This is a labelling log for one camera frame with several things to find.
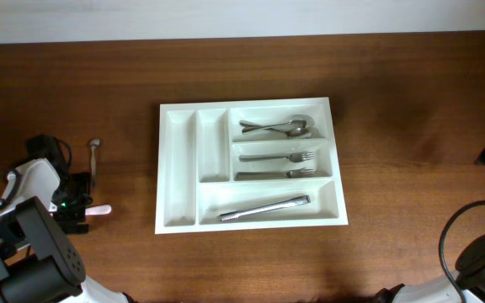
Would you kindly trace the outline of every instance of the white tray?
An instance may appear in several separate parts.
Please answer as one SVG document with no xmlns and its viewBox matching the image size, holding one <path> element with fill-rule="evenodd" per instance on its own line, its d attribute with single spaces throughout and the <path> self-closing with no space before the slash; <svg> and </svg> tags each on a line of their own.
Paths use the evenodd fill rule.
<svg viewBox="0 0 485 303">
<path fill-rule="evenodd" d="M 312 138 L 287 140 L 273 131 L 241 133 L 239 120 L 260 125 L 294 114 L 315 120 Z M 160 107 L 157 218 L 155 232 L 231 231 L 254 228 L 347 225 L 344 191 L 328 98 L 163 104 Z M 239 162 L 239 155 L 317 153 L 317 159 Z M 311 178 L 235 181 L 237 172 L 315 168 Z M 236 221 L 228 211 L 307 194 L 311 203 Z"/>
</svg>

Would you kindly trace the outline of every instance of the fork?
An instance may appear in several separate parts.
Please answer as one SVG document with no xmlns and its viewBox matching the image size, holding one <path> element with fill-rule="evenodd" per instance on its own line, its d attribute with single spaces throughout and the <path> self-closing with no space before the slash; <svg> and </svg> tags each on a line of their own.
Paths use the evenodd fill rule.
<svg viewBox="0 0 485 303">
<path fill-rule="evenodd" d="M 312 160 L 316 157 L 316 153 L 313 151 L 294 152 L 291 154 L 274 154 L 274 155 L 261 155 L 261 156 L 239 156 L 240 162 L 262 161 L 270 159 L 288 159 L 293 163 L 304 162 Z"/>
<path fill-rule="evenodd" d="M 235 175 L 236 181 L 268 179 L 268 178 L 304 178 L 311 177 L 316 171 L 313 169 L 299 168 L 289 170 L 287 172 L 261 172 L 261 173 L 246 173 L 241 172 Z"/>
</svg>

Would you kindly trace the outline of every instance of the black cable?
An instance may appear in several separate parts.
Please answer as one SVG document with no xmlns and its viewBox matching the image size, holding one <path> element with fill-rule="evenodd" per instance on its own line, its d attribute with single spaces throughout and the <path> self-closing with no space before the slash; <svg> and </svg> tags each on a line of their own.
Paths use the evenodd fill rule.
<svg viewBox="0 0 485 303">
<path fill-rule="evenodd" d="M 12 201 L 14 195 L 16 195 L 18 192 L 19 185 L 22 181 L 22 175 L 16 170 L 16 168 L 11 169 L 10 172 L 14 173 L 16 180 L 14 181 L 14 186 L 11 188 L 10 193 L 8 193 L 7 198 L 0 200 L 0 211 L 10 204 L 10 201 Z"/>
<path fill-rule="evenodd" d="M 70 168 L 71 167 L 71 164 L 72 164 L 72 149 L 71 149 L 71 146 L 68 145 L 68 143 L 66 143 L 65 141 L 61 140 L 61 139 L 57 139 L 62 145 L 65 146 L 65 148 L 67 149 L 67 152 L 68 152 L 68 161 L 67 161 L 67 167 Z"/>
<path fill-rule="evenodd" d="M 463 292 L 460 289 L 460 286 L 456 283 L 454 280 L 454 277 L 452 277 L 452 274 L 448 270 L 448 267 L 446 266 L 445 263 L 445 238 L 446 238 L 446 233 L 454 223 L 454 221 L 464 212 L 468 211 L 469 209 L 477 206 L 484 206 L 485 205 L 485 200 L 483 201 L 478 201 L 478 202 L 473 202 L 468 205 L 465 205 L 461 207 L 452 217 L 446 222 L 445 228 L 443 228 L 443 231 L 441 232 L 441 237 L 439 238 L 439 261 L 441 263 L 441 268 L 445 272 L 446 278 L 450 281 L 452 286 L 454 286 L 454 289 L 458 292 L 460 295 L 461 303 L 466 303 L 466 298 L 465 295 L 463 295 Z"/>
</svg>

